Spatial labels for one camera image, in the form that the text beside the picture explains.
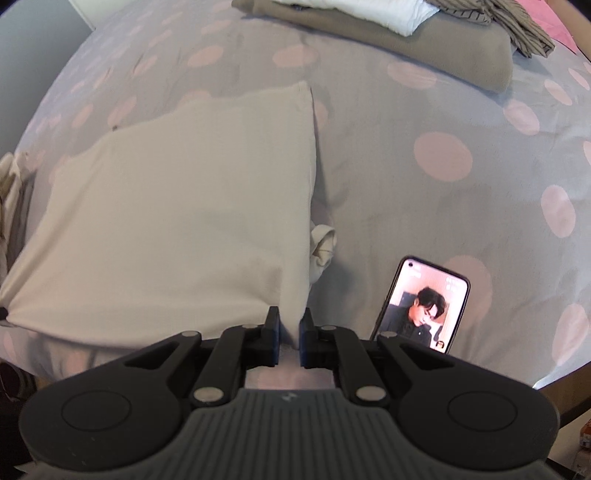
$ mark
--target pink cloth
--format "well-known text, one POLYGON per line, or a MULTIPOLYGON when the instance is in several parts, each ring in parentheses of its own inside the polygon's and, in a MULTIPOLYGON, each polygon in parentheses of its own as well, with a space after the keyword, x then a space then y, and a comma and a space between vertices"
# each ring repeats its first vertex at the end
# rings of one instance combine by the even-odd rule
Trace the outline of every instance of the pink cloth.
POLYGON ((544 0, 517 0, 530 17, 542 27, 542 29, 554 40, 559 41, 562 45, 570 48, 577 53, 577 44, 574 42, 572 35, 568 29, 554 13, 554 10, 544 0))

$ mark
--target man on phone screen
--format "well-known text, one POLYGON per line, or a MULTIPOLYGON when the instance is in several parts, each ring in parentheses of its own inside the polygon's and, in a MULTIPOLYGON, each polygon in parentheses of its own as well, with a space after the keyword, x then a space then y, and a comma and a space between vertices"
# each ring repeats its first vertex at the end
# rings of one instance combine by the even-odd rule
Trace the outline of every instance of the man on phone screen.
POLYGON ((445 298, 430 287, 425 287, 410 307, 388 305, 380 328, 381 332, 395 332, 413 342, 431 346, 431 327, 445 310, 445 298))

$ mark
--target polka dot bedsheet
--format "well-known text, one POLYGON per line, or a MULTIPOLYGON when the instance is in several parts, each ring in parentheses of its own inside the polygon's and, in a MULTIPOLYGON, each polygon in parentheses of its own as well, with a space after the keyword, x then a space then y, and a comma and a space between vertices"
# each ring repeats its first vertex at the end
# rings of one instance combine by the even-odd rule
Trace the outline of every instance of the polka dot bedsheet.
MULTIPOLYGON (((514 62, 496 95, 228 1, 138 0, 79 48, 20 142, 37 170, 27 238, 56 170, 110 129, 306 80, 312 215, 339 238, 310 293, 316 322, 369 336, 398 262, 414 254, 472 283, 451 354, 541 385, 591 361, 591 64, 562 45, 514 62)), ((0 327, 0 357, 42 377, 124 353, 0 327)))

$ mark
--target folded white cloth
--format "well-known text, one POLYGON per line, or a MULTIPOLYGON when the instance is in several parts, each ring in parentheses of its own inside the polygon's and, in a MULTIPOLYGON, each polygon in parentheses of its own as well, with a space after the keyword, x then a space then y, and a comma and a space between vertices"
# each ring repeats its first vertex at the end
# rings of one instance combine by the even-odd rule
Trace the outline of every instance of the folded white cloth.
POLYGON ((297 343, 334 245, 310 227, 315 178, 304 82, 110 132, 56 174, 0 305, 12 324, 123 348, 212 338, 278 305, 297 343))
POLYGON ((17 209, 18 195, 21 191, 21 169, 24 153, 15 158, 7 153, 0 160, 0 283, 8 273, 8 241, 12 229, 12 220, 17 209))
POLYGON ((352 17, 369 20, 403 37, 412 35, 417 27, 439 9, 424 0, 274 0, 279 4, 300 5, 321 9, 335 8, 352 17))

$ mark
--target phone screen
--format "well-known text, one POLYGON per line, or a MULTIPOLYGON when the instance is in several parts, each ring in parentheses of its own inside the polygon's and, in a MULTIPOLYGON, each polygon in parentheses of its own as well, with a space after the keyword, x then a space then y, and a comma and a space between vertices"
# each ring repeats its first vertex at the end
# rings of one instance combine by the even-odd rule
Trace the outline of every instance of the phone screen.
POLYGON ((424 260, 406 257, 398 267, 372 338, 390 331, 447 352, 469 290, 467 278, 424 260))

